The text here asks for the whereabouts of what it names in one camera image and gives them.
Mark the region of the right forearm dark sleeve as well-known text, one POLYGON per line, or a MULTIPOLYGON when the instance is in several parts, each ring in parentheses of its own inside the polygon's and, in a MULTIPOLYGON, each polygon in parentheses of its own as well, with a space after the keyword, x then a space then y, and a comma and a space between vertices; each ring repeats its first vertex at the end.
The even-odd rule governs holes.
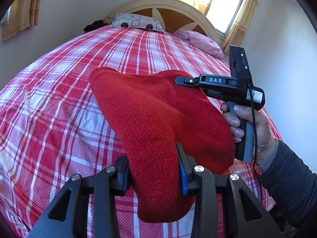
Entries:
POLYGON ((276 141, 272 154, 258 169, 262 172, 262 186, 291 226, 299 228, 309 217, 316 216, 316 173, 283 141, 276 141))

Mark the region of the person right hand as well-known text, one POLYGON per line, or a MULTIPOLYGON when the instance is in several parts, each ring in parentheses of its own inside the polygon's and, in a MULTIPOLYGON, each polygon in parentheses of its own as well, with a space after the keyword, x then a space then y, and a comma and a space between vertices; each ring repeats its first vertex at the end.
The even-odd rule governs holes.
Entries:
POLYGON ((220 109, 223 118, 229 124, 235 143, 239 143, 244 137, 244 131, 240 128, 241 123, 238 117, 256 127, 254 131, 257 135, 256 165, 261 165, 273 153, 276 147, 276 140, 271 136, 267 117, 256 110, 252 110, 250 107, 242 105, 234 106, 234 111, 237 114, 237 116, 234 116, 229 112, 229 106, 226 102, 221 104, 220 109))

